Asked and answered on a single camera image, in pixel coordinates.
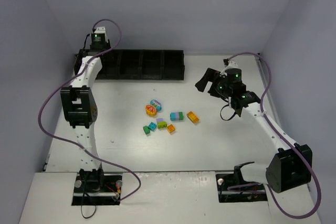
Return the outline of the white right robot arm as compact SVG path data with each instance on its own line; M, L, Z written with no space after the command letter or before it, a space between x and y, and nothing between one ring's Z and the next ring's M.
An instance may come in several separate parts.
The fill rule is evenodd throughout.
M224 72L208 68L195 85L198 91L203 92L207 83L211 82L208 93L226 101L236 115L249 123L269 152L267 161L249 161L235 166L235 171L243 181L267 184L276 193L311 182L310 147L298 144L267 117L260 107L258 95L247 90L241 78L239 68L228 68Z

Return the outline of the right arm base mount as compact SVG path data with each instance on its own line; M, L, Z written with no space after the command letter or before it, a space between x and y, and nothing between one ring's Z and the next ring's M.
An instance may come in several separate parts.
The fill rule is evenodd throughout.
M252 203L268 201L262 184L245 182L235 172L216 173L216 186L219 203Z

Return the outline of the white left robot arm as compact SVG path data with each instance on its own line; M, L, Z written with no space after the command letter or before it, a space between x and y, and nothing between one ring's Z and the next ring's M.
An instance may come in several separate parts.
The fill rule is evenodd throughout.
M83 182L101 184L104 175L94 133L98 107L92 86L102 69L101 59L95 54L110 49L110 43L105 32L94 32L87 37L91 37L92 51L85 47L79 50L75 64L76 76L60 89L60 97L65 120L74 130L75 144L81 151L79 177Z

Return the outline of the small orange lego brick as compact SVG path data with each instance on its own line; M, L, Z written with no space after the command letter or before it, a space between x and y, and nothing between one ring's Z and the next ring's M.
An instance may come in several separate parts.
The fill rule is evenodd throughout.
M173 124L169 124L167 127L166 127L167 131L172 134L175 132L175 126Z

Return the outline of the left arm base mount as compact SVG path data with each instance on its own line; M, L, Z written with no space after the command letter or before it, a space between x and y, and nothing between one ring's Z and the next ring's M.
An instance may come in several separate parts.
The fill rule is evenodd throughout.
M92 176L77 174L72 193L72 206L116 206L122 192L121 174L104 174L102 184Z

